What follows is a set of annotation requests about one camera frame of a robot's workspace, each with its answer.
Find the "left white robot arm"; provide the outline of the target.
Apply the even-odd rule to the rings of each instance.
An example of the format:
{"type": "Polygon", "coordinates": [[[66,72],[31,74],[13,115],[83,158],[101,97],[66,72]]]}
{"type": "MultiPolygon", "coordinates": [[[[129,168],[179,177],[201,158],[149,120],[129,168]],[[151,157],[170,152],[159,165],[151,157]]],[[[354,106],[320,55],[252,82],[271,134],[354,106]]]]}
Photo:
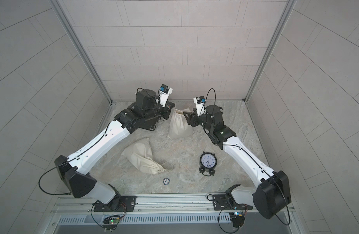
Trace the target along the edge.
{"type": "Polygon", "coordinates": [[[168,101],[173,89],[162,84],[157,92],[138,88],[136,101],[114,117],[107,127],[77,152],[55,160],[61,181],[75,198],[91,197],[117,210],[121,196],[111,185],[98,182],[89,172],[116,144],[137,129],[154,131],[161,118],[167,120],[175,104],[168,101]]]}

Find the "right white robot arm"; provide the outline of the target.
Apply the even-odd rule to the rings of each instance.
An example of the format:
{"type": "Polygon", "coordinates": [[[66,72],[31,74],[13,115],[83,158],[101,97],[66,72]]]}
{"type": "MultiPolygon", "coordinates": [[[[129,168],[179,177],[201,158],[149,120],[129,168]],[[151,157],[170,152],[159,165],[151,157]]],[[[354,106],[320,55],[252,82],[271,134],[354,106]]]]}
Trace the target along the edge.
{"type": "Polygon", "coordinates": [[[253,206],[266,219],[277,215],[291,203],[289,178],[259,160],[223,121],[223,109],[217,105],[185,111],[188,125],[201,126],[215,146],[230,155],[247,173],[255,188],[233,185],[225,192],[226,204],[235,209],[240,204],[253,206]]]}

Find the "cream cloth bag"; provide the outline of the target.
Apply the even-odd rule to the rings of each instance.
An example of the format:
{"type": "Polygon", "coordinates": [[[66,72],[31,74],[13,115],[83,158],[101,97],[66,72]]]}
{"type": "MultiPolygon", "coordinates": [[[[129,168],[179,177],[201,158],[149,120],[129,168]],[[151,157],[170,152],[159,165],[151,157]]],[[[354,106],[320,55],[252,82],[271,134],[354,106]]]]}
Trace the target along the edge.
{"type": "Polygon", "coordinates": [[[155,175],[165,172],[165,169],[153,160],[148,137],[125,148],[122,152],[122,156],[127,158],[129,162],[142,173],[155,175]]]}
{"type": "Polygon", "coordinates": [[[167,136],[169,139],[178,139],[193,135],[193,127],[187,123],[184,112],[190,112],[190,110],[188,108],[184,110],[175,109],[171,114],[169,134],[167,136]]]}

